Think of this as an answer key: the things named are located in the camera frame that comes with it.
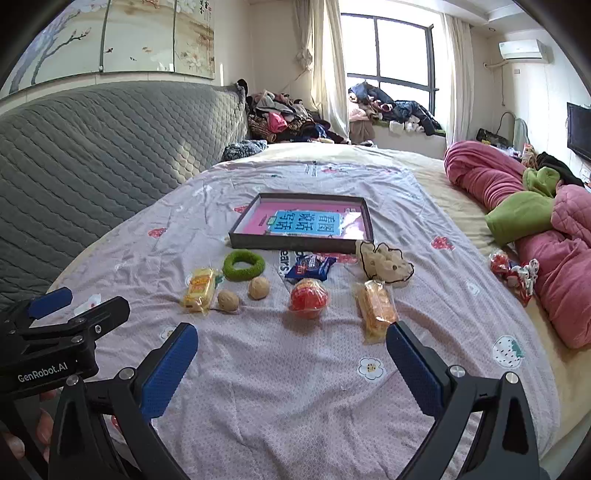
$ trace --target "window frame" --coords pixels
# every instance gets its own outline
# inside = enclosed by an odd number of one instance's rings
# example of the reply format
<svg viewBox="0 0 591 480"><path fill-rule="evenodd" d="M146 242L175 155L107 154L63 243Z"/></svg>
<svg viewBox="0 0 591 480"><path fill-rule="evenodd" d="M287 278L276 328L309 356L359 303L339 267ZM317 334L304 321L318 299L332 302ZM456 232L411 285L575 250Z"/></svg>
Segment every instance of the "window frame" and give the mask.
<svg viewBox="0 0 591 480"><path fill-rule="evenodd" d="M432 115L435 115L435 93L439 90L435 87L435 52L433 48L433 27L434 25L430 25L429 27L425 27L423 25L417 25L411 22L405 22L404 20L396 20L395 18L388 18L388 17L380 17L377 15L365 15L365 14L348 14L348 13L341 13L341 17L357 17L357 18L369 18L370 20L374 21L374 31L375 31L375 54L376 54L376 73L377 75L367 75L362 73L355 73L355 72L347 72L347 77L355 77L355 78L363 78L365 80L375 80L378 82L378 86L380 83L392 83L394 85L401 85L405 87L415 88L417 90L423 90L429 93L429 111ZM411 27L420 28L425 32L425 45L427 48L427 85L422 85L421 83L414 83L408 82L406 80L394 79L390 77L383 77L381 76L380 71L380 58L379 58L379 34L378 34L378 20L384 20L388 22L396 22L401 23L404 25L409 25Z"/></svg>

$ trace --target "green rubber ring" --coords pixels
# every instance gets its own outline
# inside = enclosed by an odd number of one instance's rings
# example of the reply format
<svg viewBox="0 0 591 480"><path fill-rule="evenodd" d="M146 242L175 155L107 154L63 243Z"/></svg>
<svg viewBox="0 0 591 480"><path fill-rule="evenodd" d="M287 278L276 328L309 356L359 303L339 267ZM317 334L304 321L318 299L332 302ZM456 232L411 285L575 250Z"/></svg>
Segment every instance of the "green rubber ring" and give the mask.
<svg viewBox="0 0 591 480"><path fill-rule="evenodd" d="M237 262L250 263L248 268L234 268ZM250 250L234 250L223 262L223 274L231 281L245 281L258 277L265 270L265 260Z"/></svg>

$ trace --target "painted mural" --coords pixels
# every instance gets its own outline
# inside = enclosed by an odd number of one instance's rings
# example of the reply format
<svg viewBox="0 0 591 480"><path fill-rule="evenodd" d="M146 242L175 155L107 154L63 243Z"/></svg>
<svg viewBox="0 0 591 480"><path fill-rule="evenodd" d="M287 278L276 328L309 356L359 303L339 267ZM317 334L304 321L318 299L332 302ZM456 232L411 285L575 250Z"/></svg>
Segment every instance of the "painted mural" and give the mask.
<svg viewBox="0 0 591 480"><path fill-rule="evenodd" d="M213 79L214 1L74 0L29 45L0 98L82 73L160 71Z"/></svg>

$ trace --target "red fruit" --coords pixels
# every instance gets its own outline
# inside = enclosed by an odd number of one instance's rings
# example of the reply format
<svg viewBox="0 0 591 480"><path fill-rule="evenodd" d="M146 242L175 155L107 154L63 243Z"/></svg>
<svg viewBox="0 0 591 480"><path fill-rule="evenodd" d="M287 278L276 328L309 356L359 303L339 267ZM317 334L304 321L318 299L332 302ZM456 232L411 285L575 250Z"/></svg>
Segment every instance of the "red fruit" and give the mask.
<svg viewBox="0 0 591 480"><path fill-rule="evenodd" d="M303 318L315 318L329 301L328 291L319 280L305 278L291 291L290 310Z"/></svg>

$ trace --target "red candy wrapper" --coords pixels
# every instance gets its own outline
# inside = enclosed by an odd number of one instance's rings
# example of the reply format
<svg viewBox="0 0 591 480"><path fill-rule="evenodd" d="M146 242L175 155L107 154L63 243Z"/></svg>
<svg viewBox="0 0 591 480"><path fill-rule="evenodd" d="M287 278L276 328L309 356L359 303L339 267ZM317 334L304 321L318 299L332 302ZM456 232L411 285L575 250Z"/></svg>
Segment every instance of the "red candy wrapper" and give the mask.
<svg viewBox="0 0 591 480"><path fill-rule="evenodd" d="M329 293L319 280L305 278L291 291L289 309L305 319L318 317L329 303Z"/></svg>
<svg viewBox="0 0 591 480"><path fill-rule="evenodd" d="M489 259L491 271L513 291L525 307L534 294L540 264L534 258L529 263L519 265L512 262L503 250L494 250Z"/></svg>

